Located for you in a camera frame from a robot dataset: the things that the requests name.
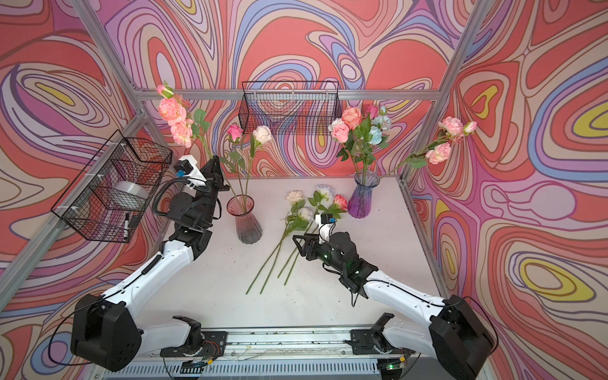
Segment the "magenta rose stem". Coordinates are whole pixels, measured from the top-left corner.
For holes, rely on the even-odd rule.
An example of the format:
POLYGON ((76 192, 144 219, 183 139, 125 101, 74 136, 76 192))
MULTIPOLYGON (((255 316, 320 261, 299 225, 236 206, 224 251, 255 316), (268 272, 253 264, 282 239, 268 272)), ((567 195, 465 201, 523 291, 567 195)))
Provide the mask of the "magenta rose stem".
POLYGON ((237 198, 241 212, 245 214, 248 209, 245 199, 245 187, 242 183, 242 171, 245 169, 245 158, 243 158, 241 151, 243 131, 236 123, 233 123, 228 127, 226 134, 230 148, 228 152, 220 158, 220 161, 223 163, 224 169, 228 174, 234 174, 237 177, 238 186, 233 188, 233 193, 237 198))

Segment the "light pink rose stem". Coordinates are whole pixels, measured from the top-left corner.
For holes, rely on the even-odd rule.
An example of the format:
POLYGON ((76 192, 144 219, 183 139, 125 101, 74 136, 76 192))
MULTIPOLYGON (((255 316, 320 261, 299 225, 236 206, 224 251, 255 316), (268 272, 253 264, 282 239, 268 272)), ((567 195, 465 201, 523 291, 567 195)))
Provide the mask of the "light pink rose stem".
POLYGON ((354 174, 359 174, 360 168, 356 162, 355 139, 350 127, 342 119, 335 119, 328 126, 328 129, 331 137, 340 144, 337 158, 342 162, 349 160, 354 168, 354 174))

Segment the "pink spray rose bunch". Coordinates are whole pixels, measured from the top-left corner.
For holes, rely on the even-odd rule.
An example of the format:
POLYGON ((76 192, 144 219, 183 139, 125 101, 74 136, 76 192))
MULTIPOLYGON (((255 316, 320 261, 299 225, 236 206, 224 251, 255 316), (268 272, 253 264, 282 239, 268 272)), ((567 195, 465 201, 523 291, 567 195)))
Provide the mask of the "pink spray rose bunch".
POLYGON ((199 140, 206 157, 212 158, 212 150, 207 138, 211 124, 205 120, 207 112, 202 109, 188 111, 190 102, 171 88, 166 81, 158 85, 156 90, 161 96, 158 113, 168 123, 174 142, 180 147, 189 149, 196 140, 199 140))

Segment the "white rose stem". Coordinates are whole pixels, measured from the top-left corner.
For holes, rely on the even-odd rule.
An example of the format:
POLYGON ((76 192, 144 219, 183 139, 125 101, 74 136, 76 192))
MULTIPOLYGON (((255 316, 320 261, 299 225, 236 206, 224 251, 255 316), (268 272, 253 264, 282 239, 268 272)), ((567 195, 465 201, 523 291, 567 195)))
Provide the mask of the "white rose stem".
MULTIPOLYGON (((286 196, 286 201, 288 202, 288 204, 289 204, 289 206, 290 206, 290 208, 289 208, 289 210, 288 210, 288 213, 290 212, 291 208, 292 208, 292 207, 293 207, 295 204, 297 204, 298 202, 303 202, 304 206, 306 205, 306 198, 305 198, 305 196, 304 196, 303 191, 300 191, 300 190, 293 190, 293 191, 290 191, 290 192, 287 194, 287 196, 286 196)), ((261 275, 262 275, 262 274, 261 274, 261 275, 259 275, 259 270, 260 270, 260 269, 258 269, 258 271, 256 272, 256 275, 253 277, 253 280, 251 281, 250 285, 248 286, 247 290, 245 291, 245 294, 247 294, 247 295, 248 295, 248 294, 249 294, 249 293, 250 293, 250 292, 253 290, 254 285, 255 285, 255 284, 258 282, 259 278, 261 277, 261 275)))

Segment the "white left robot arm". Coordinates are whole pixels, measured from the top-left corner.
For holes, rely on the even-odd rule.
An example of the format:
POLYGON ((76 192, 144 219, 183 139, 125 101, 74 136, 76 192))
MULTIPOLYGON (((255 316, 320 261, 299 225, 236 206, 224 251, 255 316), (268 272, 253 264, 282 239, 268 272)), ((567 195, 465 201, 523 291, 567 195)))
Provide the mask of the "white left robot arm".
POLYGON ((174 223, 174 232, 159 251, 129 277, 99 296, 81 298, 74 310, 70 350, 74 356, 119 371, 137 356, 167 349, 197 356, 204 347, 201 324, 175 316, 171 323, 139 327, 136 317, 180 270, 206 250, 215 220, 222 216, 219 193, 229 190, 220 158, 199 166, 191 155, 174 166, 177 177, 153 200, 155 215, 174 223))

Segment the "pale cream rose stem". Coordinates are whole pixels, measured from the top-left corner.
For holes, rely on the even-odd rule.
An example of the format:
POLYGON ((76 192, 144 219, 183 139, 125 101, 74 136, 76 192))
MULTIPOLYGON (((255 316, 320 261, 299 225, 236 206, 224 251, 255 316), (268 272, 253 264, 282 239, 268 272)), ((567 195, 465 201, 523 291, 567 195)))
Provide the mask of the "pale cream rose stem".
POLYGON ((269 269, 266 272, 266 277, 264 277, 264 282, 259 291, 260 295, 262 295, 264 293, 265 288, 267 288, 267 284, 270 280, 272 273, 274 272, 274 268, 276 266, 280 251, 282 250, 282 246, 286 238, 290 237, 294 232, 308 231, 313 219, 313 210, 309 207, 304 206, 303 202, 298 202, 291 208, 290 212, 284 219, 283 229, 277 244, 275 245, 275 247, 269 254, 269 257, 266 259, 264 264, 262 264, 259 270, 259 275, 261 275, 264 273, 265 268, 269 266, 269 269))

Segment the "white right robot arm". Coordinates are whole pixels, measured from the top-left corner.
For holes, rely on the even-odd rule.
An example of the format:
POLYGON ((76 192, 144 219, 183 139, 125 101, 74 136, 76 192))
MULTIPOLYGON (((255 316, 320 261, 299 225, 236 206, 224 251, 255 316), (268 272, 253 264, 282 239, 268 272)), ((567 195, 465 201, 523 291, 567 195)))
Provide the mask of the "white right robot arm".
POLYGON ((346 232, 292 240, 300 256, 321 261, 337 275, 353 302, 364 298, 391 308, 370 329, 351 332, 356 355, 418 352, 436 359, 455 379, 478 377, 497 342, 465 299, 443 299, 398 282, 361 258, 346 232))

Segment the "salmon pink rose stem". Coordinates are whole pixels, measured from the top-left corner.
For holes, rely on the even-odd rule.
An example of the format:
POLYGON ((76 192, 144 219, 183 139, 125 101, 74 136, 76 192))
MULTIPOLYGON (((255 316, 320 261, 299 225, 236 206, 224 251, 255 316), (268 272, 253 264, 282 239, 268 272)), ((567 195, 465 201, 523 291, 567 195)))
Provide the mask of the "salmon pink rose stem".
POLYGON ((355 174, 360 174, 365 169, 365 129, 360 126, 365 118, 356 107, 345 109, 341 118, 349 128, 348 137, 343 143, 344 149, 351 158, 355 174))

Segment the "red rimmed glass vase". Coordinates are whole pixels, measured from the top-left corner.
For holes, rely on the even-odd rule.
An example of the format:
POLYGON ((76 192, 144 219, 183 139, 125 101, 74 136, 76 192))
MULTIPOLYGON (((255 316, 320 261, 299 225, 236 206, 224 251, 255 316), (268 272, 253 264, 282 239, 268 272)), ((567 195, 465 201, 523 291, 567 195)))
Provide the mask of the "red rimmed glass vase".
POLYGON ((237 237, 246 245, 258 242, 263 234, 262 227, 253 213, 255 202, 252 197, 246 195, 233 196, 226 210, 235 218, 237 237))

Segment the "silver tape roll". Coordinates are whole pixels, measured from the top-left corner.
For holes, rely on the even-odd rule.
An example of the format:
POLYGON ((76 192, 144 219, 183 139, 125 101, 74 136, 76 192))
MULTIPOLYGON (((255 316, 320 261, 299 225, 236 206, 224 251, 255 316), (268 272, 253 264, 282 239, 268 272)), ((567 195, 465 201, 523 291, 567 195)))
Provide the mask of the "silver tape roll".
POLYGON ((127 193, 131 196, 135 196, 141 199, 147 199, 149 197, 149 193, 145 190, 144 187, 138 185, 134 182, 121 180, 114 185, 114 188, 123 193, 127 193))

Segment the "purple blue glass vase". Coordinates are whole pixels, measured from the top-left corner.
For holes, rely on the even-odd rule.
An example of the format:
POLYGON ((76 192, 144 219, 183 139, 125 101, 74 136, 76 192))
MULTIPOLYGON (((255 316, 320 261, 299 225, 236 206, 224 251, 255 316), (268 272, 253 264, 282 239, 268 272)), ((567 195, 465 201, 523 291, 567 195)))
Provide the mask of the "purple blue glass vase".
POLYGON ((380 183, 380 176, 372 171, 356 174, 356 188, 348 201, 348 214, 355 219, 364 219, 371 212, 372 195, 380 183))

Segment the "black marker pen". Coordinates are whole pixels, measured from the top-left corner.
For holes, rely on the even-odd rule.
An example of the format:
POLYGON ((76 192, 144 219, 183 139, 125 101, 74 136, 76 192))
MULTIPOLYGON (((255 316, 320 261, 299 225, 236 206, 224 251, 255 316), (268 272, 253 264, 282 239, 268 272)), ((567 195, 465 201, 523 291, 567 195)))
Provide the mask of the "black marker pen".
POLYGON ((125 217, 124 217, 124 222, 123 222, 123 240, 125 242, 129 242, 129 221, 130 221, 130 214, 126 213, 125 217))

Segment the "light blue flower stem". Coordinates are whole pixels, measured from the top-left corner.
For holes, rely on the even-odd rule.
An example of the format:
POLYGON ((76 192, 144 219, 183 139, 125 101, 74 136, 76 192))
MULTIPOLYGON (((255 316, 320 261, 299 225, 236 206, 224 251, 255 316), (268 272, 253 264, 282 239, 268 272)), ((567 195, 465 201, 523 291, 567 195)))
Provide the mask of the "light blue flower stem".
POLYGON ((371 120, 365 116, 365 167, 369 167, 375 161, 374 149, 388 147, 388 131, 392 128, 392 120, 384 106, 377 107, 378 116, 371 120))

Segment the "hot pink rose stem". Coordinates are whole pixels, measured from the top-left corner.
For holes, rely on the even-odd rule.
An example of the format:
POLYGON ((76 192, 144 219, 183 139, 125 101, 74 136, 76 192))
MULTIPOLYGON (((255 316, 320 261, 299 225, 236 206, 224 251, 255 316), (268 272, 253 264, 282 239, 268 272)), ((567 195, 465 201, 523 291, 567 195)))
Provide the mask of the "hot pink rose stem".
POLYGON ((369 117, 371 120, 375 119, 378 116, 378 108, 373 104, 367 104, 364 107, 364 114, 366 117, 369 117))

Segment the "red pink rose stem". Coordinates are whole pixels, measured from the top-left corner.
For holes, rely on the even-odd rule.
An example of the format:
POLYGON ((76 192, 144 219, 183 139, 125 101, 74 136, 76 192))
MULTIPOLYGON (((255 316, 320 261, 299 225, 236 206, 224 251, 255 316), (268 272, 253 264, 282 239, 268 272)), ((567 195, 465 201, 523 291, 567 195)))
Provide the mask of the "red pink rose stem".
MULTIPOLYGON (((347 208, 348 208, 347 199, 342 195, 335 195, 333 204, 331 205, 330 209, 327 210, 327 212, 322 212, 322 214, 333 214, 334 217, 336 218, 336 220, 339 220, 342 217, 342 215, 347 212, 347 208)), ((309 233, 315 234, 317 232, 318 232, 318 225, 317 225, 317 223, 315 223, 315 220, 314 220, 314 226, 312 228, 312 231, 310 231, 309 233)))

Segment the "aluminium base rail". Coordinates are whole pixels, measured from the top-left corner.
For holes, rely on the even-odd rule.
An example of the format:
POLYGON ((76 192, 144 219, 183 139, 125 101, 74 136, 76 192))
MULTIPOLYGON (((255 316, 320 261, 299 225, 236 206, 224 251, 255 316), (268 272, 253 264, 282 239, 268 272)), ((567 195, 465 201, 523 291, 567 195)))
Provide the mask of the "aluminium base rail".
POLYGON ((197 356, 164 349, 91 379, 465 379, 412 324, 223 329, 204 332, 197 356))

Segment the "pale pink rose bunch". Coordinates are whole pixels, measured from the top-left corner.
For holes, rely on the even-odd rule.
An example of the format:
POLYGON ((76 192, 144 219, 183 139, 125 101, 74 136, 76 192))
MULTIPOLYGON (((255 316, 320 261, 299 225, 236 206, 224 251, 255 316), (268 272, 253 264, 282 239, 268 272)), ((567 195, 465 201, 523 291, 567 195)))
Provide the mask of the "pale pink rose bunch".
POLYGON ((462 122, 456 117, 445 117, 438 123, 437 137, 425 147, 400 161, 387 175, 395 174, 404 167, 421 169, 428 165, 438 165, 451 156, 453 145, 471 136, 478 129, 476 121, 462 122))

